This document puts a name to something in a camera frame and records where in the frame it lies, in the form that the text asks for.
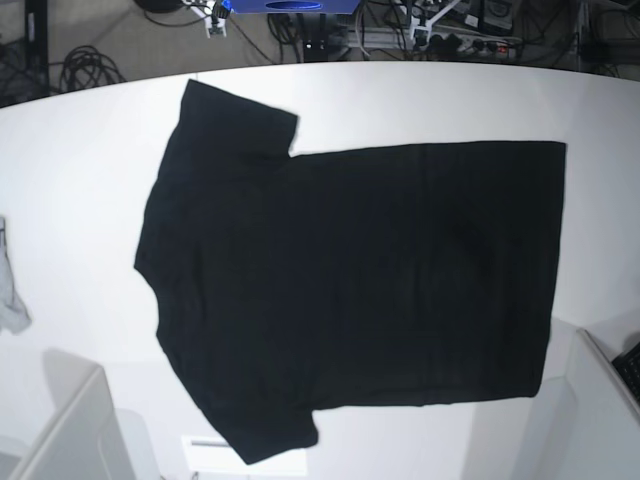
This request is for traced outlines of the black T-shirt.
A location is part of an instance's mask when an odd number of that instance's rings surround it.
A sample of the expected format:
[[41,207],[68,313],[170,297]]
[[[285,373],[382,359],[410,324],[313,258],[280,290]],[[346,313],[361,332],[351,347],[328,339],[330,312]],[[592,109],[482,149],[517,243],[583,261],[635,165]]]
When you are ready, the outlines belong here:
[[297,123],[189,82],[146,205],[135,268],[211,426],[254,464],[317,444],[318,410],[535,396],[566,145],[291,157]]

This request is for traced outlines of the blue box with oval logo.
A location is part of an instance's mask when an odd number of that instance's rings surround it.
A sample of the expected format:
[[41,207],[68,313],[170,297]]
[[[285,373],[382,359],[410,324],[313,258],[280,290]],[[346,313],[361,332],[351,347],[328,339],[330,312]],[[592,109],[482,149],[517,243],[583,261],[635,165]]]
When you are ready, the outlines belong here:
[[352,14],[360,0],[231,0],[238,14],[324,13]]

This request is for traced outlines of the white partition left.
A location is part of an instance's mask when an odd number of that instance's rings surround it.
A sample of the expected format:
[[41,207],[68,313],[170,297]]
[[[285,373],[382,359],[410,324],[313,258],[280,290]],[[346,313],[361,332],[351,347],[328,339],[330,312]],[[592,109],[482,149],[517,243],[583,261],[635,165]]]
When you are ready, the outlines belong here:
[[142,417],[116,408],[106,372],[60,350],[1,349],[4,479],[158,479]]

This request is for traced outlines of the white partition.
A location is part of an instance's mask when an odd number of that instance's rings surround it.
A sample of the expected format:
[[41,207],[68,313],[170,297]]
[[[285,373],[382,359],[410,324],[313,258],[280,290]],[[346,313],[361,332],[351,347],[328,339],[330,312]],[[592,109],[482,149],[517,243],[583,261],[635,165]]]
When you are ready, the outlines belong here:
[[533,401],[512,477],[639,480],[639,405],[584,329]]
[[60,350],[1,349],[4,479],[158,479],[142,417],[116,408],[106,372]]

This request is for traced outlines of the grey cloth at table edge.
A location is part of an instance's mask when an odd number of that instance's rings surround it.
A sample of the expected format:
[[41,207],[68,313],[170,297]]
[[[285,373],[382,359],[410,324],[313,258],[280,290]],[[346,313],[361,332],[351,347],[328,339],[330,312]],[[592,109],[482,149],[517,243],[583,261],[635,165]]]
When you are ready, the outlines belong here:
[[18,335],[31,326],[28,310],[20,298],[8,256],[6,223],[1,218],[1,330]]

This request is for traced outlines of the white partition right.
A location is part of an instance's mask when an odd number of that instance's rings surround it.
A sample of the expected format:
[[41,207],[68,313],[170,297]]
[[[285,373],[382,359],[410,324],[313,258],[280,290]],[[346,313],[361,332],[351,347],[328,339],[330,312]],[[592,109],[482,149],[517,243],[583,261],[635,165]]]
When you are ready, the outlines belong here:
[[533,401],[512,477],[639,480],[639,405],[584,329]]

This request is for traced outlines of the black keyboard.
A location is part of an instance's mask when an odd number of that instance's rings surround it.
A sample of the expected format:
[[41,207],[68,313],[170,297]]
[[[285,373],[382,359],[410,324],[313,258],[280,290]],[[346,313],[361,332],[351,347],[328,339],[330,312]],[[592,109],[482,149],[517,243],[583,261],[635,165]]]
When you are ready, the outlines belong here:
[[612,365],[636,401],[640,400],[640,344],[616,357]]

